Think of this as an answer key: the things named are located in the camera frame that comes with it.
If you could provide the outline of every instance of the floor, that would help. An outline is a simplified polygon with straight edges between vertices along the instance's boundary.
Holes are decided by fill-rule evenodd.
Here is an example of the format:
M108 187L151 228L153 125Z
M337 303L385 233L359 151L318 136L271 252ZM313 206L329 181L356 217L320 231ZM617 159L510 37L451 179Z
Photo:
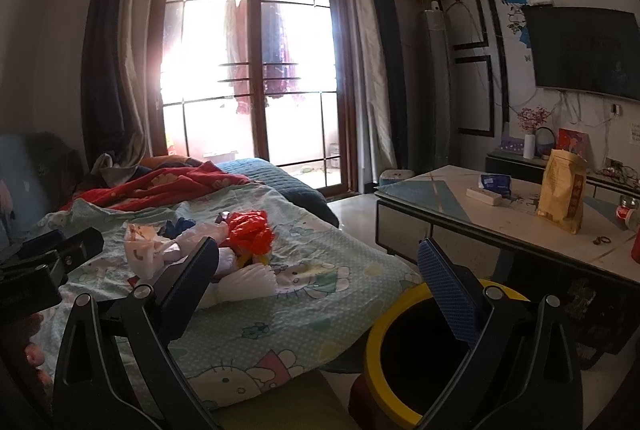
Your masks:
M340 219L340 229L376 250L385 251L376 244L376 196L357 195L329 203L329 208Z
M359 195L329 203L340 219L340 229L365 244L385 251L376 244L376 197ZM624 380L636 356L636 341L640 329L617 355L605 354L590 370L582 372L584 427L601 412ZM355 374L324 374L332 389L346 407Z

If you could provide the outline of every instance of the wall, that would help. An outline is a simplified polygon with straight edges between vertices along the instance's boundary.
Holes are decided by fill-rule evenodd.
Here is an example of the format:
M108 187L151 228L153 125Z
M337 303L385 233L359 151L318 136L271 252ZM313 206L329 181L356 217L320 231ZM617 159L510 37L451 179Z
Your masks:
M0 0L0 133L34 130L34 67L47 0Z
M455 1L445 0L445 9ZM526 45L526 38L521 41L520 29L524 24L518 17L520 5L513 0L461 1L464 5L454 4L448 15L454 44L458 46L455 52L462 94L461 126L467 131L475 131L461 134L464 166L482 169L486 152L500 143L503 120L501 85L504 84L508 86L510 105L515 109L504 115L510 119L508 134L511 136L522 137L523 134L516 124L516 110L525 105L532 108L543 105L554 110L548 125L553 130L563 127L590 135L591 151L588 155L592 166L600 168L607 155L635 168L640 167L640 147L629 143L629 123L640 118L640 104L572 92L566 94L568 103L565 103L561 102L557 91L536 89L531 50ZM640 0L554 0L554 3L556 6L618 9L640 17ZM492 6L495 18L492 18ZM504 46L503 67L500 66L499 43ZM493 132L490 124L491 88ZM622 105L622 116L612 117L608 113L611 103Z
M34 77L34 128L53 132L84 156L80 68L89 0L47 0L44 7Z

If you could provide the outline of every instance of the small vase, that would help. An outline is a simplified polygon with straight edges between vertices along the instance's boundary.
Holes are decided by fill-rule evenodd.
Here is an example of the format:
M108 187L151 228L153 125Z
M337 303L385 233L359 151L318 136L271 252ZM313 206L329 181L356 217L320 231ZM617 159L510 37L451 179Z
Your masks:
M525 134L524 135L524 150L522 156L524 159L533 159L536 155L536 135Z

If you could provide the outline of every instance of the window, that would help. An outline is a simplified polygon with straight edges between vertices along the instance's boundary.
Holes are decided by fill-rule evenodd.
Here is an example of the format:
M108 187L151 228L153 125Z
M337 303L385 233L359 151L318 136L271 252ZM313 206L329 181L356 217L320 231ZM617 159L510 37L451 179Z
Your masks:
M353 186L341 1L154 0L154 152L256 156L326 193Z

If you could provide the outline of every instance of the yellow bucket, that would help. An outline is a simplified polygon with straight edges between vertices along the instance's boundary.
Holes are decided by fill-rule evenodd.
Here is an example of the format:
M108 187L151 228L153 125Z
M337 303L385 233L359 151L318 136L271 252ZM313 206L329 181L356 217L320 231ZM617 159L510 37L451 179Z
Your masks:
M509 289L508 287L490 282L489 280L481 280L480 282L482 283L483 287L487 287L490 285L500 287L511 299L527 301L524 296L512 289ZM387 381L388 378L385 377L385 373L383 371L383 346L385 345L385 337L387 336L387 331L392 326L392 324L396 320L398 320L401 315L405 314L411 307L414 307L417 304L430 298L433 298L433 296L431 295L431 291L425 283L409 289L398 299L398 301L391 307L391 309L389 309L389 311L384 313L376 321L376 323L371 328L369 338L367 339L364 374L367 381L367 386L369 387L369 391L371 392L371 395L376 400L376 403L382 409L382 411L393 422L406 430L413 429L424 414L418 413L411 407L409 407L396 395L392 386L389 385L389 382ZM441 321L443 322L444 317L442 316L442 313L440 313L439 309L437 310L437 312L439 313L440 317L442 318ZM450 334L450 338L452 340L455 340L455 338L453 338L453 334ZM414 342L412 342L410 334L406 338L406 344L407 346L415 344ZM464 344L463 342L457 341L454 341L452 344L454 346L458 346L459 353L462 352L461 349L466 346L466 344ZM453 372L455 372L455 369L458 368L459 364L460 362L458 362L458 364L452 364L454 366ZM434 385L429 384L429 380L429 378L417 378L417 383L420 383L421 387L427 386L433 392L435 392L434 389L441 392L446 386L446 383L448 383L448 380L446 380L442 385ZM415 394L417 397L423 396L423 390L420 388L416 391Z

